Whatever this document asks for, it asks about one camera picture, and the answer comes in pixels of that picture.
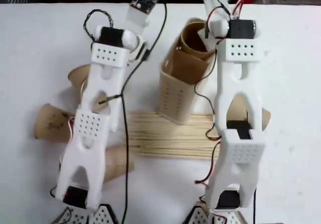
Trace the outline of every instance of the white surface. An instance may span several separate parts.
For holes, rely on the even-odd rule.
[[[46,102],[75,110],[76,94],[67,74],[90,60],[90,38],[82,24],[94,8],[107,10],[115,27],[123,26],[127,6],[122,4],[0,5],[3,223],[49,223],[65,206],[48,193],[56,183],[65,144],[35,140],[33,123]],[[163,6],[157,5],[150,14],[144,33],[147,40],[155,39],[163,12]],[[321,7],[312,6],[249,5],[242,10],[243,18],[259,21],[262,42],[269,46],[261,65],[261,89],[263,106],[272,118],[265,131],[257,223],[313,223],[321,211],[317,191],[321,181],[320,15]],[[155,110],[162,59],[187,19],[205,16],[204,5],[169,5],[163,35],[127,87],[128,111]],[[95,26],[107,23],[103,14],[96,14],[88,27],[93,32]],[[216,72],[205,91],[212,99],[215,82]],[[196,110],[210,113],[202,99]],[[123,132],[113,135],[115,144],[122,138]],[[181,223],[204,191],[194,180],[204,177],[209,166],[209,161],[138,158],[129,174],[126,223]],[[107,183],[103,197],[118,220],[124,208],[124,180]],[[251,220],[251,208],[243,213]]]

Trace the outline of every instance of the brown paper cup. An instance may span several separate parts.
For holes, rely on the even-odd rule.
[[[227,120],[246,120],[246,105],[240,94],[234,96],[232,103],[227,111]],[[262,108],[262,129],[265,130],[271,118],[271,113]]]
[[[43,105],[34,125],[35,138],[53,142],[68,142],[70,138],[68,119],[72,116],[71,113],[49,103]]]
[[[78,99],[81,100],[81,94],[87,87],[87,80],[89,74],[90,65],[83,65],[75,68],[68,74],[68,79],[71,81],[73,87],[77,91]],[[108,106],[107,103],[98,104],[100,101],[105,100],[107,97],[104,93],[100,93],[95,101],[93,112],[99,112]]]
[[[215,50],[207,51],[202,39],[198,35],[198,31],[203,29],[204,22],[191,22],[187,24],[180,36],[182,50],[199,59],[206,60],[213,55]]]
[[[134,170],[133,156],[129,153],[128,171]],[[104,182],[126,173],[126,147],[115,146],[106,149],[106,173]]]

